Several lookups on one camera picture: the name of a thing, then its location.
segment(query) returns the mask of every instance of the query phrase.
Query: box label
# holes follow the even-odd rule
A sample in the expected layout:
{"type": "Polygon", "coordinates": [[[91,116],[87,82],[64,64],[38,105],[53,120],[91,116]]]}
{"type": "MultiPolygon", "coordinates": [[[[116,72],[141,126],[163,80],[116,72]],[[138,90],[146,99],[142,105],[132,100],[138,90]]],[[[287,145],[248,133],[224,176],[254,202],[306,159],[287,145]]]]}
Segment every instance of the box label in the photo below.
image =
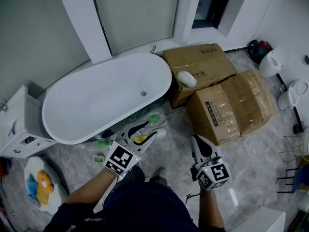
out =
{"type": "Polygon", "coordinates": [[[211,116],[212,122],[215,127],[222,125],[224,123],[219,108],[217,106],[216,100],[211,100],[205,102],[208,112],[211,116]]]}

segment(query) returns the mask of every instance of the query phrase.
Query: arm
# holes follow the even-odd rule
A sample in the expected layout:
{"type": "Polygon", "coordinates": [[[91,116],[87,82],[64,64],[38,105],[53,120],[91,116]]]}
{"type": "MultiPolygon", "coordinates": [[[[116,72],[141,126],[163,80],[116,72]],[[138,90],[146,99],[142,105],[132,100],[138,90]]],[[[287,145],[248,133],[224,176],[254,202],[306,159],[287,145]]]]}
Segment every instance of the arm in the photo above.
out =
{"type": "Polygon", "coordinates": [[[115,173],[104,168],[95,177],[72,193],[65,203],[98,203],[116,176],[115,173]]]}
{"type": "Polygon", "coordinates": [[[207,231],[209,226],[224,228],[214,190],[201,194],[199,198],[198,228],[207,231]]]}

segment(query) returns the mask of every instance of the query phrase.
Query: green plastic bottle cap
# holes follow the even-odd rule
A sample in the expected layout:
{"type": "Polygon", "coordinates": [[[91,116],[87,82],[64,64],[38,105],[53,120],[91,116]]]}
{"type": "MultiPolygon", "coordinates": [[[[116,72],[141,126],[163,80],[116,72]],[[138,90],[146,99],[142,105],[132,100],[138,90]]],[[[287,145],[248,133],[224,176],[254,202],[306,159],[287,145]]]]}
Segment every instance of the green plastic bottle cap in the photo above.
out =
{"type": "Polygon", "coordinates": [[[98,145],[101,145],[101,146],[107,146],[107,145],[108,145],[108,142],[105,142],[105,141],[99,141],[99,142],[98,142],[98,145]]]}
{"type": "Polygon", "coordinates": [[[149,116],[149,121],[151,123],[156,123],[156,122],[158,122],[158,118],[156,117],[156,115],[150,115],[149,116]]]}

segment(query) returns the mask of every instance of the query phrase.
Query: shirt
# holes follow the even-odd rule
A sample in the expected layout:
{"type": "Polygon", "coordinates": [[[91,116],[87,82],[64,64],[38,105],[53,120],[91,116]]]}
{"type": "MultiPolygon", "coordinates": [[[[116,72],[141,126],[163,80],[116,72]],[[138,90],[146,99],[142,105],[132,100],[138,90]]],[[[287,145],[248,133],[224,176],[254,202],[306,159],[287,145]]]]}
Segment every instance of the shirt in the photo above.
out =
{"type": "MultiPolygon", "coordinates": [[[[44,232],[198,232],[183,202],[159,183],[119,186],[94,214],[94,204],[62,204],[44,232]]],[[[209,232],[222,232],[209,227],[209,232]]]]}

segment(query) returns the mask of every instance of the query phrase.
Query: person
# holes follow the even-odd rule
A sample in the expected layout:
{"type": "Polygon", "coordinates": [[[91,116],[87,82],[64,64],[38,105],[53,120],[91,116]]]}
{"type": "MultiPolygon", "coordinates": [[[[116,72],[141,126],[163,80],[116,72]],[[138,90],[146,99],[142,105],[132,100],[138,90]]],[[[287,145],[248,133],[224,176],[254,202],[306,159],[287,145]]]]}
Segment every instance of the person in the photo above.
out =
{"type": "Polygon", "coordinates": [[[197,227],[183,202],[168,186],[166,175],[166,169],[161,167],[145,182],[141,168],[134,166],[115,185],[103,203],[103,210],[94,214],[95,205],[117,177],[104,168],[67,198],[44,232],[224,231],[213,190],[200,195],[197,227]]]}

